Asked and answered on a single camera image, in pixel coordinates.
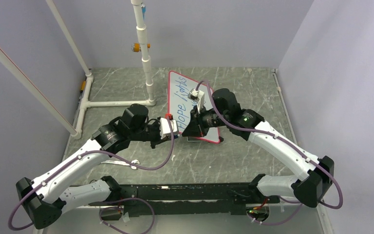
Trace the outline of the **white PVC vertical pole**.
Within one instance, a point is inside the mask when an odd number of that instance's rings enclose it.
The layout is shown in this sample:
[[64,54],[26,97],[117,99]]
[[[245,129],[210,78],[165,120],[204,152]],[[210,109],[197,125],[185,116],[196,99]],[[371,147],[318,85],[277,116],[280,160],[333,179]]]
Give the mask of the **white PVC vertical pole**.
[[136,30],[137,30],[137,38],[138,43],[140,44],[141,55],[142,55],[142,63],[143,63],[143,70],[145,73],[146,79],[146,89],[148,93],[147,103],[149,106],[153,106],[156,104],[156,99],[154,96],[154,83],[151,74],[151,58],[149,55],[148,49],[148,38],[147,38],[147,26],[144,21],[143,15],[143,2],[141,0],[131,0],[131,4],[133,6],[135,20],[136,20]]

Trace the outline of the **pink-framed whiteboard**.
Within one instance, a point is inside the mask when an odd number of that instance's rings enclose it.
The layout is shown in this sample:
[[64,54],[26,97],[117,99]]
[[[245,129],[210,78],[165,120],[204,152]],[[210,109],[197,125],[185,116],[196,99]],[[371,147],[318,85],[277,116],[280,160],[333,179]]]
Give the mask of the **pink-framed whiteboard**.
[[[189,92],[196,88],[199,81],[188,78],[175,71],[169,71],[168,73],[168,113],[172,114],[173,118],[177,121],[179,132],[182,133],[190,122],[190,111],[195,106],[195,102],[188,98]],[[206,84],[201,84],[199,87],[200,91],[205,94],[204,107],[209,110],[212,108],[209,96],[213,93],[209,93]],[[219,139],[220,131],[218,128],[210,128],[205,137],[199,137],[197,139],[204,140],[210,143],[218,144],[221,142]]]

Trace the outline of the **silver open-end wrench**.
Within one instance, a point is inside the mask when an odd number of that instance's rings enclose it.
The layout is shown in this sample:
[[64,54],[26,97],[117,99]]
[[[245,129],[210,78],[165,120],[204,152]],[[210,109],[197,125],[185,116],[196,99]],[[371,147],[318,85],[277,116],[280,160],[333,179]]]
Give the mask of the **silver open-end wrench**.
[[[140,161],[135,159],[135,160],[131,161],[131,163],[132,164],[140,164]],[[119,160],[106,160],[106,161],[103,161],[101,164],[128,166],[133,170],[137,170],[136,166],[130,165],[129,163],[126,163],[124,161],[119,161]]]

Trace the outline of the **orange yellow pole clamp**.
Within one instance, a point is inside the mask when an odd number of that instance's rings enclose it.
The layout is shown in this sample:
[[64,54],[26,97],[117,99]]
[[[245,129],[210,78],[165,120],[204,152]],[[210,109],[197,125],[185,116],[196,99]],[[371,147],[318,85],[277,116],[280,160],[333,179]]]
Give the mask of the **orange yellow pole clamp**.
[[133,43],[131,45],[131,50],[135,53],[138,53],[138,52],[141,52],[142,51],[142,47],[141,47],[141,44],[139,43]]

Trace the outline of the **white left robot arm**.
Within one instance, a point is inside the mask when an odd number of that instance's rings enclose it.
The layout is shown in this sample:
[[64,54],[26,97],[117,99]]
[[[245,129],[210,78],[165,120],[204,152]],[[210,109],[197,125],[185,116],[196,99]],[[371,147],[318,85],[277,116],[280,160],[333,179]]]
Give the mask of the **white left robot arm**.
[[132,104],[123,114],[102,125],[84,145],[65,161],[34,179],[16,183],[18,208],[23,208],[31,226],[44,229],[64,213],[93,202],[117,203],[121,187],[111,176],[79,187],[73,183],[93,167],[117,157],[133,141],[149,142],[151,148],[174,142],[178,127],[172,115],[150,119],[146,106]]

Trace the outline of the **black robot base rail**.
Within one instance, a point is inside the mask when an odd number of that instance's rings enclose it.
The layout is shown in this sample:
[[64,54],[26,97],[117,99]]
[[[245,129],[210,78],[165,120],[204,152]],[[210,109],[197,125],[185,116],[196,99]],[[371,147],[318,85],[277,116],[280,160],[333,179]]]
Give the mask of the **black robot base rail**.
[[130,217],[150,215],[217,214],[245,215],[254,206],[279,203],[277,196],[263,197],[245,183],[141,184],[121,186],[111,202],[91,205],[119,205]]

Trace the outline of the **blue pole clip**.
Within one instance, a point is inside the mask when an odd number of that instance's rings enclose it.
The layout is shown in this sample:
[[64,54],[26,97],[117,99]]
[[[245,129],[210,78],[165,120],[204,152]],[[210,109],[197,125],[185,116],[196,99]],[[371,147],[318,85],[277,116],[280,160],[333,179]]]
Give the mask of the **blue pole clip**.
[[145,19],[146,5],[143,2],[141,3],[141,10],[143,19]]

